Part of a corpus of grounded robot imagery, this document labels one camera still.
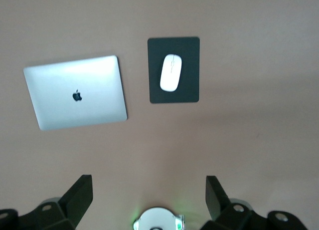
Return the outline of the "white computer mouse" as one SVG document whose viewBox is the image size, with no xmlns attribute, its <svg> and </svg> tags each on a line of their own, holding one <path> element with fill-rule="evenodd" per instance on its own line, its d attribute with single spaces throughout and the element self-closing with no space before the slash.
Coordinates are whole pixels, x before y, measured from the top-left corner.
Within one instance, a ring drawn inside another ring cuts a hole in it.
<svg viewBox="0 0 319 230">
<path fill-rule="evenodd" d="M 174 92 L 179 85 L 182 59 L 177 54 L 168 54 L 162 64 L 160 88 L 166 92 Z"/>
</svg>

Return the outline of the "silver closed laptop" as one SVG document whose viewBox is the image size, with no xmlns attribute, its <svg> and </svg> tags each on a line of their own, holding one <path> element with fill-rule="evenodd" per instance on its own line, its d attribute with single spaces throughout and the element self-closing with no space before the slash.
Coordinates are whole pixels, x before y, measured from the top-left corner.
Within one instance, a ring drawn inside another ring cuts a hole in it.
<svg viewBox="0 0 319 230">
<path fill-rule="evenodd" d="M 128 118 L 115 55 L 31 66 L 23 72 L 42 131 Z"/>
</svg>

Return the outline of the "black mouse pad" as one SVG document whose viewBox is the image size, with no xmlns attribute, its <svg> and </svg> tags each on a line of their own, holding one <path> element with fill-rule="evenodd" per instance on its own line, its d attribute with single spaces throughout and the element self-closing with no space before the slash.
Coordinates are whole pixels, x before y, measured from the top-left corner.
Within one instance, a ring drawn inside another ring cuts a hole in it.
<svg viewBox="0 0 319 230">
<path fill-rule="evenodd" d="M 174 91 L 160 87 L 164 59 L 181 57 L 181 74 Z M 148 39 L 149 90 L 151 103 L 187 103 L 199 101 L 199 37 L 167 37 Z"/>
</svg>

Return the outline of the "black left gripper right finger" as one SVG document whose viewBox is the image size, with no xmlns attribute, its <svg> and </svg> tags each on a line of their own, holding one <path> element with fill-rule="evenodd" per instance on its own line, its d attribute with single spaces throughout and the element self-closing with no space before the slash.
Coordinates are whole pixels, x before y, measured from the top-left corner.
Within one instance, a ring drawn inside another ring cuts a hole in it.
<svg viewBox="0 0 319 230">
<path fill-rule="evenodd" d="M 271 211 L 262 217 L 247 204 L 231 202 L 216 176 L 206 177 L 205 201 L 211 220 L 200 230 L 308 230 L 289 212 Z"/>
</svg>

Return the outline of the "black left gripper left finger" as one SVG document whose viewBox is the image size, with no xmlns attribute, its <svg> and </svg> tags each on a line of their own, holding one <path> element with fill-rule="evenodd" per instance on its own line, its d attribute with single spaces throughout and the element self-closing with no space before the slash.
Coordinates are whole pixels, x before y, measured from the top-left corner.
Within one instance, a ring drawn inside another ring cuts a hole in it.
<svg viewBox="0 0 319 230">
<path fill-rule="evenodd" d="M 82 175 L 62 197 L 47 199 L 25 215 L 0 210 L 0 230 L 76 230 L 92 201 L 92 176 Z"/>
</svg>

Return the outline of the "brown table cover mat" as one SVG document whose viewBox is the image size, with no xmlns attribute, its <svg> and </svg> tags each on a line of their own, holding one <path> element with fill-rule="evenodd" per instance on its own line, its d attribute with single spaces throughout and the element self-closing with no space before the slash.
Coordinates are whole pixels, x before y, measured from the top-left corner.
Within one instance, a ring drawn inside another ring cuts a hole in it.
<svg viewBox="0 0 319 230">
<path fill-rule="evenodd" d="M 147 41 L 200 39 L 196 103 L 151 104 Z M 119 59 L 125 122 L 41 131 L 23 69 Z M 163 206 L 198 230 L 205 179 L 319 230 L 319 0 L 0 0 L 0 209 L 23 215 L 83 174 L 78 230 Z"/>
</svg>

